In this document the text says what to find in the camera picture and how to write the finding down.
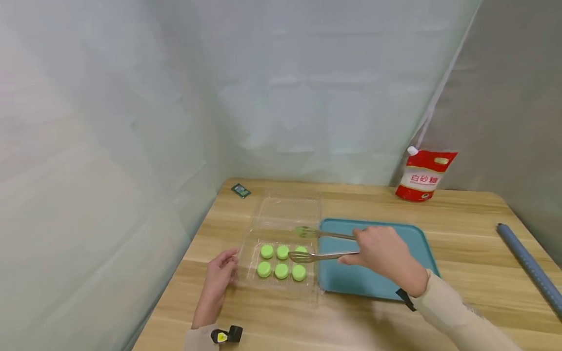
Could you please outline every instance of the beige sleeve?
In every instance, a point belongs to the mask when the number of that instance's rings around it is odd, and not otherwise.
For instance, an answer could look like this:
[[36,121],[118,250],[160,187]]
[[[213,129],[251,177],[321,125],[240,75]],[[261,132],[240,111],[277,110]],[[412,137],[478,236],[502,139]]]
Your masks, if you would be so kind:
[[212,342],[211,332],[218,329],[217,324],[199,329],[190,329],[185,336],[184,351],[217,351],[219,346]]
[[521,351],[498,327],[465,305],[459,293],[428,271],[425,293],[412,298],[426,321],[447,335],[460,351]]

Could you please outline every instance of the wooden table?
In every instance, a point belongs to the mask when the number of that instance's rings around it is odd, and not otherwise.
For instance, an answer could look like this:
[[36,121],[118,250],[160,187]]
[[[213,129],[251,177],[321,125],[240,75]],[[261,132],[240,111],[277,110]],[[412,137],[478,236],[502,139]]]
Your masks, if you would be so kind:
[[[240,199],[230,188],[251,192]],[[438,190],[426,203],[409,203],[380,186],[269,180],[226,181],[168,284],[134,350],[182,350],[205,277],[206,263],[240,245],[260,193],[267,188],[322,192],[323,217],[403,222],[426,234],[443,278],[526,351],[562,349],[562,324],[496,233],[511,227],[562,288],[562,273],[497,195]],[[238,348],[248,351],[456,350],[452,342],[403,304],[326,293],[310,308],[271,303],[267,290],[229,291],[219,324],[244,328]]]

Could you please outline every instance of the small green card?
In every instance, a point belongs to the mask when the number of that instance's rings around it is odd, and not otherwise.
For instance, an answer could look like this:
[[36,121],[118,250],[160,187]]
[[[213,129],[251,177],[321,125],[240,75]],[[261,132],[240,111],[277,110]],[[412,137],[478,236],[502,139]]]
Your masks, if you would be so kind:
[[244,188],[240,183],[233,186],[232,191],[237,193],[243,199],[245,199],[248,195],[251,194],[251,192],[248,189]]

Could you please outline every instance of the red and white bag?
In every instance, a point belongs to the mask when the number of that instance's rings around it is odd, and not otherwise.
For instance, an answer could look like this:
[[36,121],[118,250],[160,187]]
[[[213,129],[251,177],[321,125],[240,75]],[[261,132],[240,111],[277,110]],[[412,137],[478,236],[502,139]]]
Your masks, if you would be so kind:
[[410,157],[396,195],[408,201],[429,200],[458,152],[432,152],[410,146],[408,153]]

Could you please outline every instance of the teal tray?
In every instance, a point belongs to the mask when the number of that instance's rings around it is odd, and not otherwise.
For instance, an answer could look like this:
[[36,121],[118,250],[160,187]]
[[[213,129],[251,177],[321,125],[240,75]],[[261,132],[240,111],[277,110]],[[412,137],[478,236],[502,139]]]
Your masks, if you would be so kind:
[[[441,276],[433,254],[422,230],[416,226],[399,223],[364,222],[326,218],[320,224],[320,230],[331,233],[353,235],[353,229],[368,226],[393,227],[410,248],[414,258],[437,276]],[[359,250],[353,240],[322,237],[318,239],[319,253]],[[360,266],[340,265],[335,259],[320,261],[318,265],[318,283],[325,291],[342,294],[354,294],[388,300],[401,300],[396,291],[399,287],[391,280]]]

